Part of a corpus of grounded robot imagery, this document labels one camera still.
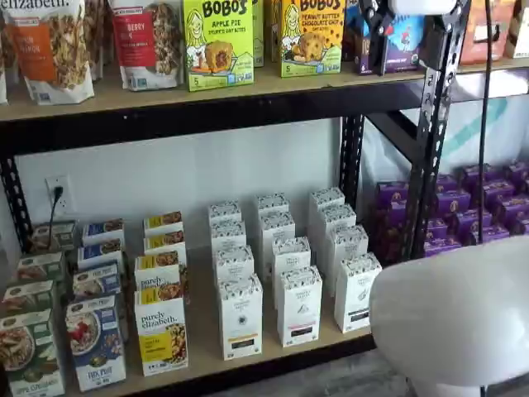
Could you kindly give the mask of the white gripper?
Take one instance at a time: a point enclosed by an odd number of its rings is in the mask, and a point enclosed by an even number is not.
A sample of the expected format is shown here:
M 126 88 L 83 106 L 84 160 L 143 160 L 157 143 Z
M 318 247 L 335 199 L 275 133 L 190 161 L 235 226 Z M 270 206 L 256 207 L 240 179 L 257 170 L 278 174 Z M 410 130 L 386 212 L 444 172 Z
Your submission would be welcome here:
M 369 68 L 377 75 L 385 75 L 387 59 L 387 29 L 391 11 L 397 15 L 426 16 L 424 34 L 419 47 L 419 59 L 431 69 L 444 69 L 449 48 L 451 23 L 441 15 L 450 13 L 455 0 L 359 0 L 360 10 L 369 27 Z

